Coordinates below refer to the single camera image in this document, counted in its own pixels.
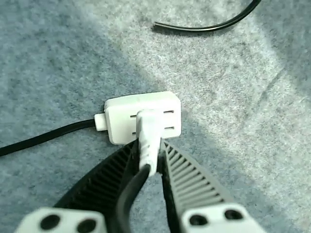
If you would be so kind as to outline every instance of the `white power strip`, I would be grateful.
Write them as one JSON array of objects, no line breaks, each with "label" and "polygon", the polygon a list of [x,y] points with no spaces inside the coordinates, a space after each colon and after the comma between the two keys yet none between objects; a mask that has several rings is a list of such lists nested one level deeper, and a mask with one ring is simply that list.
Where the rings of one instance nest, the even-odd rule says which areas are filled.
[{"label": "white power strip", "polygon": [[181,134],[181,102],[171,91],[123,96],[105,102],[104,113],[94,116],[97,131],[108,130],[112,144],[127,144],[136,139],[136,118],[141,110],[163,112],[162,138]]}]

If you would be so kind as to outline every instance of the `carpet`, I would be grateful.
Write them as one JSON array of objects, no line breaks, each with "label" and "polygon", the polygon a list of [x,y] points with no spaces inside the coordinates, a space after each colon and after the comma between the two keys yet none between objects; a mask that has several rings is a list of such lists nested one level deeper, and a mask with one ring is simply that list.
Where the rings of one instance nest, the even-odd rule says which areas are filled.
[{"label": "carpet", "polygon": [[[230,29],[155,33],[154,20],[205,26],[232,0],[3,0],[0,147],[92,118],[105,100],[173,91],[191,154],[272,233],[311,232],[311,16],[308,0],[263,0]],[[81,130],[0,158],[0,225],[52,206],[117,150]],[[159,175],[131,213],[133,232],[169,232]]]}]

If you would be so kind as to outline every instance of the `white plastic part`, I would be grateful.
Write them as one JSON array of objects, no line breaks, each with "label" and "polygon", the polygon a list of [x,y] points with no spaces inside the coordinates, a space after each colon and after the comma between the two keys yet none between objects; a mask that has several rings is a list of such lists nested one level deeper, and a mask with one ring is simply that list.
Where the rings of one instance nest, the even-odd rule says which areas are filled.
[{"label": "white plastic part", "polygon": [[138,138],[140,161],[139,168],[149,164],[149,176],[156,174],[157,157],[161,136],[164,131],[164,113],[159,110],[142,110],[137,113],[136,137]]},{"label": "white plastic part", "polygon": [[15,233],[78,233],[86,229],[107,233],[104,216],[94,211],[42,207],[26,215]]},{"label": "white plastic part", "polygon": [[[228,220],[226,211],[238,211],[242,219]],[[206,218],[204,225],[192,225],[193,216]],[[266,231],[249,215],[247,210],[236,203],[224,203],[187,210],[181,217],[182,233],[266,233]]]},{"label": "white plastic part", "polygon": [[107,130],[107,122],[106,122],[106,114],[99,113],[94,116],[95,127],[97,131],[106,131]]},{"label": "white plastic part", "polygon": [[162,138],[181,134],[181,102],[171,91],[137,94],[107,100],[104,114],[95,115],[97,131],[108,130],[112,144],[127,144],[136,139],[137,113],[144,109],[164,113]]}]

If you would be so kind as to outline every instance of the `white cable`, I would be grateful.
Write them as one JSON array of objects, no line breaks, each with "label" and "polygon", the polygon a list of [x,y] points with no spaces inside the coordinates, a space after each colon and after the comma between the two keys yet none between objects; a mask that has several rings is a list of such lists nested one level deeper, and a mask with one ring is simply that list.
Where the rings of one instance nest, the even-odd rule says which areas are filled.
[{"label": "white cable", "polygon": [[149,164],[149,176],[156,174],[161,136],[164,131],[164,114],[159,110],[142,110],[137,113],[136,137],[139,143],[139,168]]}]

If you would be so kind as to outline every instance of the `black power cord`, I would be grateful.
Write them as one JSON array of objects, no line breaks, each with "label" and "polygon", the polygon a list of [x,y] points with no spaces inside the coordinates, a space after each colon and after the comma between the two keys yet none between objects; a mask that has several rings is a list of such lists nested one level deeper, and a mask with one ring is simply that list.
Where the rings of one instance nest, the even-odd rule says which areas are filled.
[{"label": "black power cord", "polygon": [[130,210],[135,198],[149,176],[150,169],[149,164],[143,166],[120,194],[116,206],[117,223],[121,230],[120,233],[131,233],[129,223]]},{"label": "black power cord", "polygon": [[221,30],[227,27],[230,27],[242,19],[244,19],[246,16],[248,16],[255,8],[258,6],[258,4],[261,2],[261,0],[253,0],[241,13],[239,13],[237,16],[233,17],[232,19],[216,24],[213,26],[207,26],[207,27],[198,27],[198,28],[188,28],[188,27],[181,27],[181,26],[174,26],[166,23],[160,23],[160,22],[154,22],[154,29],[165,29],[165,30],[172,30],[177,32],[188,32],[188,33],[206,33],[206,32],[213,32],[217,30]]},{"label": "black power cord", "polygon": [[41,134],[39,136],[11,144],[11,145],[6,146],[6,147],[2,147],[2,148],[0,148],[0,157],[5,156],[5,155],[10,154],[10,153],[13,153],[13,152],[16,152],[16,151],[19,151],[19,150],[23,150],[23,149],[27,149],[27,148],[36,146],[38,144],[50,141],[54,138],[63,136],[65,134],[71,133],[73,131],[81,130],[81,129],[85,129],[85,128],[90,128],[90,127],[95,127],[95,121],[93,119],[79,121],[79,122],[61,127],[59,129],[52,130],[50,132]]}]

